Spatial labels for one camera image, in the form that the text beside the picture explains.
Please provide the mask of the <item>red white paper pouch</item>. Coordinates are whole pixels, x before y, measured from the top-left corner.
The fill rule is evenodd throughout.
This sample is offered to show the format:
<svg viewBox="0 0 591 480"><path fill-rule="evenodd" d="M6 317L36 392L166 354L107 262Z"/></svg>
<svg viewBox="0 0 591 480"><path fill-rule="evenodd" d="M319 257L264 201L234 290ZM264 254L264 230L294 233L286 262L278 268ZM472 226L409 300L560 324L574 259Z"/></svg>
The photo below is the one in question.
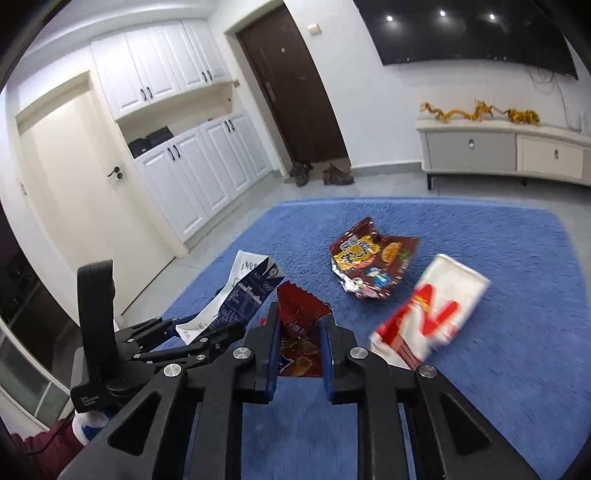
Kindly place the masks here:
<svg viewBox="0 0 591 480"><path fill-rule="evenodd" d="M416 370L451 343L488 290L490 280L438 254L406 303L370 335L370 351L387 363Z"/></svg>

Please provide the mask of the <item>blue white milk carton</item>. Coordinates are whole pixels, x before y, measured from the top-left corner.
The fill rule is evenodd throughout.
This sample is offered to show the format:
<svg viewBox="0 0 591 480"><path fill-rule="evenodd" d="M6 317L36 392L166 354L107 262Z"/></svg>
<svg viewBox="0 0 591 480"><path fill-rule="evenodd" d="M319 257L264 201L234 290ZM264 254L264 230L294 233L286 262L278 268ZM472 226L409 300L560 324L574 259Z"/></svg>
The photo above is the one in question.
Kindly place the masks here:
<svg viewBox="0 0 591 480"><path fill-rule="evenodd" d="M239 250L228 282L198 314L176 325L176 333L189 345L211 325L239 322L246 326L284 278L283 270L269 256Z"/></svg>

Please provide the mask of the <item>dark red snack packet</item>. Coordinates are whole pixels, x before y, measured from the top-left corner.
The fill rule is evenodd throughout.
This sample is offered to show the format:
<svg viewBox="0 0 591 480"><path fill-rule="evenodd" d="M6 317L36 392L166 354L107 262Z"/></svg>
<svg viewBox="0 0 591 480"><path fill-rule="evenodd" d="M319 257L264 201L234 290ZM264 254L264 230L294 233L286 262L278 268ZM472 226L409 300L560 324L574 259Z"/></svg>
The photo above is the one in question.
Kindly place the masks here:
<svg viewBox="0 0 591 480"><path fill-rule="evenodd" d="M307 290L284 282L277 288L280 336L279 375L322 377L322 351L318 322L332 312Z"/></svg>

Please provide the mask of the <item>brown chip bag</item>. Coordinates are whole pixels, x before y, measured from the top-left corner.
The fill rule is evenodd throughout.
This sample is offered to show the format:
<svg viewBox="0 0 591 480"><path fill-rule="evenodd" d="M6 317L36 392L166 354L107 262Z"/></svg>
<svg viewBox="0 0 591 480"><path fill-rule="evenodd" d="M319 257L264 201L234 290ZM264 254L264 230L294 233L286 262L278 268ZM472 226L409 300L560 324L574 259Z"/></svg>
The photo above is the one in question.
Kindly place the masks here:
<svg viewBox="0 0 591 480"><path fill-rule="evenodd" d="M342 289L362 299L386 299L398 286L421 242L383 235L363 218L329 246L332 272Z"/></svg>

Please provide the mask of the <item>blue fuzzy table cloth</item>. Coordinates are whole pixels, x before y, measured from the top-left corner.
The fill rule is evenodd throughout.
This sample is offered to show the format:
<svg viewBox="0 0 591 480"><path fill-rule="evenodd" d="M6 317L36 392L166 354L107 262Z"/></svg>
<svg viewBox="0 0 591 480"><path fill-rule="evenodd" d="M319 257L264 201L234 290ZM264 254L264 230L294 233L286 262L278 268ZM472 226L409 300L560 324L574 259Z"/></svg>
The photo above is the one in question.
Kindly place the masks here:
<svg viewBox="0 0 591 480"><path fill-rule="evenodd" d="M332 243L365 218L416 237L414 258L384 300L349 294ZM287 279L332 306L369 345L403 311L402 338L435 365L543 479L561 477L590 434L590 306L584 275L551 212L469 200L284 202L256 220L167 309L199 312L238 251L270 256Z"/></svg>

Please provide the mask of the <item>white interior door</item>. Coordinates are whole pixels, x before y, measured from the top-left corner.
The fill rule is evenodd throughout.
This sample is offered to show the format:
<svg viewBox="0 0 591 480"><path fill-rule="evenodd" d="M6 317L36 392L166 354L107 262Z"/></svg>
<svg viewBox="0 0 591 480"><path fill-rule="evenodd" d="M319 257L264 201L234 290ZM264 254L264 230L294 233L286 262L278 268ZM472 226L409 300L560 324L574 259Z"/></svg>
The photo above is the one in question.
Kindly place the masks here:
<svg viewBox="0 0 591 480"><path fill-rule="evenodd" d="M173 259L132 188L89 83L72 86L18 121L20 159L44 226L72 271L113 262L122 314Z"/></svg>

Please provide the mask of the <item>left brown shoe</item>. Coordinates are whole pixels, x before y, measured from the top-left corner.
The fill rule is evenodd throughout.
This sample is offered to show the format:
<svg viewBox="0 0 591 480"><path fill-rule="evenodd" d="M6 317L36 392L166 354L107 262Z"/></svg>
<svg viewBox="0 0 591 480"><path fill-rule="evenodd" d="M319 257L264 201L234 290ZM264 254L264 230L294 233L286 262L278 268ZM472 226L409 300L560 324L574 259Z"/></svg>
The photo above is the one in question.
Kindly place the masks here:
<svg viewBox="0 0 591 480"><path fill-rule="evenodd" d="M310 163L295 162L290 169L290 179L294 180L297 187L304 187L310 180L312 170L314 170L314 167Z"/></svg>

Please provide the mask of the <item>brown shoe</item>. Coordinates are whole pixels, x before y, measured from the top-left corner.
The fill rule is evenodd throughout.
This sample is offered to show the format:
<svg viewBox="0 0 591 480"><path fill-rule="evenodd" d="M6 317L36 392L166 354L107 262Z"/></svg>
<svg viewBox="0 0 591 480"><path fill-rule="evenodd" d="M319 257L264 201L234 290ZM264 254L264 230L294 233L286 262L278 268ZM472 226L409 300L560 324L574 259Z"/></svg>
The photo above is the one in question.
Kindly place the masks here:
<svg viewBox="0 0 591 480"><path fill-rule="evenodd" d="M295 162L290 169L290 179L294 180L297 187L304 187L310 180L312 170L314 170L314 167L310 163Z"/></svg>
<svg viewBox="0 0 591 480"><path fill-rule="evenodd" d="M322 182L325 185L348 186L355 183L355 178L349 172L339 170L335 165L330 165L322 172Z"/></svg>

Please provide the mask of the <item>right brown shoe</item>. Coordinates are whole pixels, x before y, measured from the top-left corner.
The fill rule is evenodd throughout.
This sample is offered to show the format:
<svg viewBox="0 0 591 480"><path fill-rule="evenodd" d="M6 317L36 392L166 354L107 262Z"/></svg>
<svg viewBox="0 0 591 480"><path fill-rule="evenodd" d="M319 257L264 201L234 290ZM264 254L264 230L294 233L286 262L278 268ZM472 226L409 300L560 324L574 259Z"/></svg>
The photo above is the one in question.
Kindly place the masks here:
<svg viewBox="0 0 591 480"><path fill-rule="evenodd" d="M348 186L355 183L355 178L349 172L339 170L335 165L330 165L322 172L322 182L325 185Z"/></svg>

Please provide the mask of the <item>white low tv cabinet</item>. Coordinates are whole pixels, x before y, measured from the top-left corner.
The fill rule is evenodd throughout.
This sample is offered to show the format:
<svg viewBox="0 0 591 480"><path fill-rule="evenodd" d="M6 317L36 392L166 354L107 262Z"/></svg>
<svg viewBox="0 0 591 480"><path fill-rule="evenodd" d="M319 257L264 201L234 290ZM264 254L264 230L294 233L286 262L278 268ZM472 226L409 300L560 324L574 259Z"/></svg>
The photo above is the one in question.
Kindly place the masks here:
<svg viewBox="0 0 591 480"><path fill-rule="evenodd" d="M590 137L550 126L503 120L416 123L427 186L440 175L514 176L588 186Z"/></svg>

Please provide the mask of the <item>golden dragon ornament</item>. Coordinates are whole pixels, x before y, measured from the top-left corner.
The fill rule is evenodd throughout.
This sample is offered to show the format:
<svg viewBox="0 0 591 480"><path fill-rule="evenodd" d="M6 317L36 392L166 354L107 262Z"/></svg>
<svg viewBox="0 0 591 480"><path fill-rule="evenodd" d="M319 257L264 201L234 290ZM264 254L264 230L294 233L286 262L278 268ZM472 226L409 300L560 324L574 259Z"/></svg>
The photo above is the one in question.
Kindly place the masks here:
<svg viewBox="0 0 591 480"><path fill-rule="evenodd" d="M512 108L502 110L482 100L475 101L473 112L467 112L461 109L444 111L433 106L430 102L423 102L420 105L420 111L432 114L437 121L442 123L449 123L452 119L460 117L464 120L481 122L486 117L493 118L495 114L499 114L505 116L509 122L514 124L541 125L541 117L535 110L517 110Z"/></svg>

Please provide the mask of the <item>dark brown entrance door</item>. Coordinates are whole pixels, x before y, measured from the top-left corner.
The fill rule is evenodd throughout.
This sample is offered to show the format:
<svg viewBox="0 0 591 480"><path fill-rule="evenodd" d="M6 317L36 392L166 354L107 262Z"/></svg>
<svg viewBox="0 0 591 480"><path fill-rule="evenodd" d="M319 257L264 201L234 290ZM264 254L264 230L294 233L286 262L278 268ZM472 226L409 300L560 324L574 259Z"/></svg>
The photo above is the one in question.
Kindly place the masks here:
<svg viewBox="0 0 591 480"><path fill-rule="evenodd" d="M286 6L238 32L290 158L322 163L348 155L310 51Z"/></svg>

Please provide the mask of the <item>white wall cabinet unit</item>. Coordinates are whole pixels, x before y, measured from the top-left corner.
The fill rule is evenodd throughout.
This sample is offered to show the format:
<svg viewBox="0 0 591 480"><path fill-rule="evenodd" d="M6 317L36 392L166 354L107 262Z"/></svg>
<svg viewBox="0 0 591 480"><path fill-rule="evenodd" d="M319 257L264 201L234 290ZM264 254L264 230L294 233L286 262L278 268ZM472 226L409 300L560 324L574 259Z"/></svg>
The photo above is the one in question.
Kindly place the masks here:
<svg viewBox="0 0 591 480"><path fill-rule="evenodd" d="M134 166L180 242L270 173L204 21L119 31L90 50Z"/></svg>

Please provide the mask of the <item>wall light switch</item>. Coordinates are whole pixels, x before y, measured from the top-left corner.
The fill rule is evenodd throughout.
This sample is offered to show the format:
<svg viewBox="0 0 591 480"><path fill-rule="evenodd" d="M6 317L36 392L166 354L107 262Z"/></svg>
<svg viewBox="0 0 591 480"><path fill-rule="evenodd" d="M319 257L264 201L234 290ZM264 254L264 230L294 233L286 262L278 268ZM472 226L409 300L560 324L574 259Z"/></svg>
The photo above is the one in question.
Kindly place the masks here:
<svg viewBox="0 0 591 480"><path fill-rule="evenodd" d="M318 23L312 23L308 25L308 32L310 32L311 35L318 35L319 33L321 33L321 29L320 26L318 26Z"/></svg>

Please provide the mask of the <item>large wall television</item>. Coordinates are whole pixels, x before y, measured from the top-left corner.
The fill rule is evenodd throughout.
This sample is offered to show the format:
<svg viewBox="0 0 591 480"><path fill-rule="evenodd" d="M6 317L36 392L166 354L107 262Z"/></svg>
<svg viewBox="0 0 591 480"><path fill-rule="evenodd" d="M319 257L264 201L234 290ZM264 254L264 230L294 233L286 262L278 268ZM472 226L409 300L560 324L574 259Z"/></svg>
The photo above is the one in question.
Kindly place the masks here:
<svg viewBox="0 0 591 480"><path fill-rule="evenodd" d="M559 28L531 1L359 0L385 65L490 60L578 77Z"/></svg>

